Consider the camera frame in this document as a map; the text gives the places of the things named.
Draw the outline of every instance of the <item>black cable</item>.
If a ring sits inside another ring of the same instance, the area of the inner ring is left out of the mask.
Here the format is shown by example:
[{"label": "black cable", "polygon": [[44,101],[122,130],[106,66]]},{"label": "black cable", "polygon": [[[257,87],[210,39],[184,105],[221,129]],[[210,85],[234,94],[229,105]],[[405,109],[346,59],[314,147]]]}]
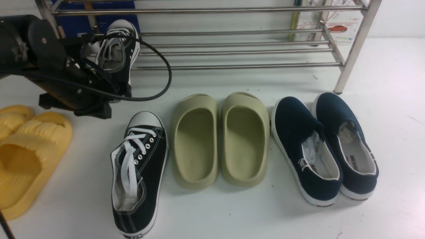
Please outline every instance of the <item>black cable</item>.
[{"label": "black cable", "polygon": [[126,101],[137,101],[137,102],[141,102],[141,101],[149,101],[149,100],[154,100],[159,98],[160,96],[162,96],[163,94],[165,94],[168,89],[170,88],[171,85],[171,79],[173,77],[172,72],[171,72],[171,66],[168,63],[167,59],[158,51],[156,50],[153,46],[149,45],[148,43],[135,38],[135,37],[128,37],[128,36],[122,36],[122,35],[109,35],[109,36],[105,36],[102,37],[102,39],[111,39],[111,38],[116,38],[116,37],[120,37],[120,38],[126,38],[126,39],[131,39],[131,40],[135,40],[137,42],[139,42],[140,44],[148,47],[150,50],[152,50],[153,52],[155,52],[165,63],[165,65],[167,65],[167,70],[168,70],[168,82],[167,85],[165,86],[165,88],[159,92],[158,94],[154,95],[154,96],[150,96],[150,97],[141,97],[141,98],[137,98],[137,97],[125,97],[125,96],[120,96],[117,94],[111,94],[105,91],[101,91],[95,88],[92,88],[90,86],[86,86],[86,85],[81,85],[72,81],[67,81],[67,80],[63,80],[61,78],[58,77],[52,77],[52,76],[45,76],[43,74],[37,73],[37,72],[31,72],[31,71],[0,71],[0,74],[13,74],[13,75],[20,75],[20,76],[24,76],[24,77],[32,77],[32,78],[37,78],[40,80],[48,80],[48,81],[52,81],[52,82],[56,82],[59,84],[63,84],[63,85],[71,85],[75,88],[79,88],[79,89],[84,89],[87,90],[88,92],[91,92],[93,94],[102,96],[102,97],[107,97],[107,98],[112,98],[112,99],[120,99],[120,100],[126,100]]},{"label": "black cable", "polygon": [[3,214],[0,211],[0,224],[3,227],[4,233],[6,234],[7,238],[9,239],[15,239],[15,237],[12,234],[12,231],[9,228],[9,225],[7,225],[6,219],[3,217]]}]

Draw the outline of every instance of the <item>red car picture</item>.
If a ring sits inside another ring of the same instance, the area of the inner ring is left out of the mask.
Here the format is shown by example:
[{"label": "red car picture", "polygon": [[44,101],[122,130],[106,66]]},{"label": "red car picture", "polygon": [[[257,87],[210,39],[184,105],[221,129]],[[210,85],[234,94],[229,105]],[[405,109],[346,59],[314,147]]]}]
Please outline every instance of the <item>red car picture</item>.
[{"label": "red car picture", "polygon": [[348,28],[346,26],[334,26],[334,27],[330,27],[328,28],[329,31],[341,31],[341,32],[346,32],[348,30]]}]

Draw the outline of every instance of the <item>navy slip-on shoe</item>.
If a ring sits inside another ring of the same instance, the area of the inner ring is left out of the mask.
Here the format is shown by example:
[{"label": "navy slip-on shoe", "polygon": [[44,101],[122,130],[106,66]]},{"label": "navy slip-on shoe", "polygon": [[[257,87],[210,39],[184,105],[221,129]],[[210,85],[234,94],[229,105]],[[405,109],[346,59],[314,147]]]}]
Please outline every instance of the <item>navy slip-on shoe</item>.
[{"label": "navy slip-on shoe", "polygon": [[312,113],[325,127],[325,136],[343,171],[341,193],[355,201],[367,200],[375,189],[379,170],[357,117],[330,92],[316,98]]},{"label": "navy slip-on shoe", "polygon": [[342,182],[323,132],[323,125],[294,97],[273,109],[272,135],[294,174],[302,196],[318,207],[331,206]]}]

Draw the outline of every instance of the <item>slide sandal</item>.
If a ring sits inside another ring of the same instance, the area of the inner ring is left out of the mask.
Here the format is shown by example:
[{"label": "slide sandal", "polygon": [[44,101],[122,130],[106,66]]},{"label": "slide sandal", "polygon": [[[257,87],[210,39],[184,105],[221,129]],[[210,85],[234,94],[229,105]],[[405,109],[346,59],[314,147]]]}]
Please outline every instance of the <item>slide sandal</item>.
[{"label": "slide sandal", "polygon": [[203,189],[217,179],[217,115],[217,103],[205,94],[184,98],[174,110],[174,175],[184,188]]},{"label": "slide sandal", "polygon": [[34,112],[23,105],[11,105],[0,109],[0,142],[14,134],[28,120],[34,118]]},{"label": "slide sandal", "polygon": [[28,210],[72,138],[68,119],[40,114],[0,142],[0,209],[11,220]]},{"label": "slide sandal", "polygon": [[266,175],[270,124],[264,104],[245,92],[229,95],[221,111],[223,176],[231,184],[253,187]]}]

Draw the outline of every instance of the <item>yellow slide sandal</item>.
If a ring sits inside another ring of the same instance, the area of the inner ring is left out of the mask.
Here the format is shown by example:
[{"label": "yellow slide sandal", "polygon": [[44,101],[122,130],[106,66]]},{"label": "yellow slide sandal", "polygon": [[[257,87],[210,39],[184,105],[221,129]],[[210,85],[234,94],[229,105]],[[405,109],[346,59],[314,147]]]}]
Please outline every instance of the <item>yellow slide sandal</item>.
[{"label": "yellow slide sandal", "polygon": [[72,138],[68,119],[40,114],[0,142],[0,209],[11,220],[28,210]]},{"label": "yellow slide sandal", "polygon": [[23,105],[11,105],[0,109],[0,142],[32,118],[34,112]]}]

